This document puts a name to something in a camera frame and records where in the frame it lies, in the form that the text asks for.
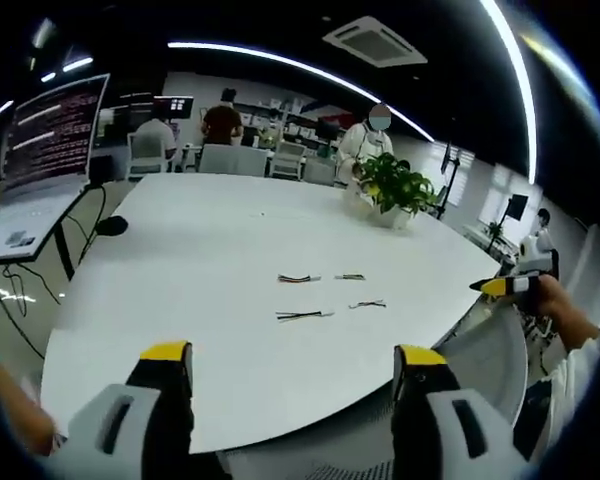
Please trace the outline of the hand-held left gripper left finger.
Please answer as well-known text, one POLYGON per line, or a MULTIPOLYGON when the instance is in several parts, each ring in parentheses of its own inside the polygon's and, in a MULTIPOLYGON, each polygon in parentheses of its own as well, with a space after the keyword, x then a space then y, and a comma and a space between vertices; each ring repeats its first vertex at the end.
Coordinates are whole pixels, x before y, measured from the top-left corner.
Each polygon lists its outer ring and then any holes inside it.
POLYGON ((192 361, 189 341, 148 348, 125 383, 106 386, 74 415, 68 440, 111 456, 188 454, 194 427, 192 361))

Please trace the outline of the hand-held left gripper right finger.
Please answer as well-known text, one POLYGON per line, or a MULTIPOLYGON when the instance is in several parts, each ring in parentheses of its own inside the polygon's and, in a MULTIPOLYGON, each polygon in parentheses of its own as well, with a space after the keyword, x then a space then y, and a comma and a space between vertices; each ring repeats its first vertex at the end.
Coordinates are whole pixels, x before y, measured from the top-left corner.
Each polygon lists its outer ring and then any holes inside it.
POLYGON ((462 389, 434 350, 394 347, 391 435, 396 463, 523 463, 504 417, 462 389))

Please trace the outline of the person's right hand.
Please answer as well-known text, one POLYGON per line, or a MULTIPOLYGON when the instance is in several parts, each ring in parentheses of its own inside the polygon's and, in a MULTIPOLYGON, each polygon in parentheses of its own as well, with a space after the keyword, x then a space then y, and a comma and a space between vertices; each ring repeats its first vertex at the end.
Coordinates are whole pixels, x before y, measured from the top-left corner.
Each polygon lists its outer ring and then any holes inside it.
POLYGON ((540 314, 552 320, 567 353, 600 336, 600 328, 587 319, 561 284, 548 274, 538 277, 537 308, 540 314))

